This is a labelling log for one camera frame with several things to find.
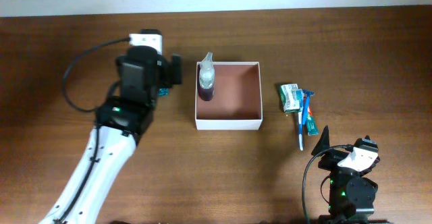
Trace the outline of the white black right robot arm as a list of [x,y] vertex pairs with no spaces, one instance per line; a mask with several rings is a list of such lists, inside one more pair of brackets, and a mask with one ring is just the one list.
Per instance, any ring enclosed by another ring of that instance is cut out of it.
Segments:
[[366,178],[380,161],[378,145],[369,136],[354,144],[331,146],[329,128],[325,127],[313,159],[319,159],[318,168],[329,172],[328,215],[321,215],[319,223],[368,223],[375,212],[378,185]]

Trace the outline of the blue white toothbrush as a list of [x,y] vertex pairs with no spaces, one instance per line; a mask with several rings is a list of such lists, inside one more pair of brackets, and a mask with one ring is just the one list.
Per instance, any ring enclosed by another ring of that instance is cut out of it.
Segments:
[[302,139],[302,112],[303,112],[303,91],[302,89],[297,89],[295,92],[296,100],[299,102],[298,110],[298,142],[299,149],[303,150],[303,139]]

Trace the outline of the green white soap packet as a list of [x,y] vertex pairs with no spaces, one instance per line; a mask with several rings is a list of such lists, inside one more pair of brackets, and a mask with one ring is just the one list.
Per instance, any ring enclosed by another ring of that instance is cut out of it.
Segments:
[[302,91],[297,84],[283,84],[279,87],[283,112],[292,113],[302,110]]

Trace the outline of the pink open cardboard box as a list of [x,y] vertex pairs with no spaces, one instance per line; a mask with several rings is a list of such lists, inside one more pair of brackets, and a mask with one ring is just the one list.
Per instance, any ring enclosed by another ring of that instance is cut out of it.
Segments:
[[194,120],[198,130],[258,130],[263,122],[261,71],[258,61],[215,62],[215,95],[198,95],[196,80]]

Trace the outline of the green red toothpaste tube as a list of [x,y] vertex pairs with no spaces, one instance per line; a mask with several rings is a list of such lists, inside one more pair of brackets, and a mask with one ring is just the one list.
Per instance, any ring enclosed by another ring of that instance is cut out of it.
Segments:
[[305,125],[306,125],[309,136],[316,136],[319,134],[319,130],[318,130],[318,127],[316,125],[315,118],[313,117],[310,105],[308,108],[308,115],[306,118],[306,124]]

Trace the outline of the green Listerine mouthwash bottle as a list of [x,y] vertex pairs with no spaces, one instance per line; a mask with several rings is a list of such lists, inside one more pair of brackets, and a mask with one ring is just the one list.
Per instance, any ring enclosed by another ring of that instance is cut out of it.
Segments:
[[158,96],[167,96],[169,94],[168,88],[160,88],[158,91]]

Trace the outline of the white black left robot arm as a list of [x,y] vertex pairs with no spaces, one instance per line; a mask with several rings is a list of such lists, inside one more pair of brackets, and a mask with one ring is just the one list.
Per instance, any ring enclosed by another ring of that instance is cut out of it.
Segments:
[[149,46],[133,46],[115,60],[119,80],[97,107],[86,149],[42,223],[95,223],[127,160],[153,122],[160,88],[182,83],[182,60],[168,61]]

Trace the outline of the blue disposable razor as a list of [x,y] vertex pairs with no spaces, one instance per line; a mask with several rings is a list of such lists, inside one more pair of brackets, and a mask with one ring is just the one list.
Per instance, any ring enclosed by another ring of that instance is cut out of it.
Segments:
[[304,94],[304,105],[303,105],[303,110],[302,110],[302,125],[306,124],[306,118],[308,115],[308,108],[310,105],[310,97],[314,96],[315,93],[309,90],[305,90],[303,89],[303,94]]

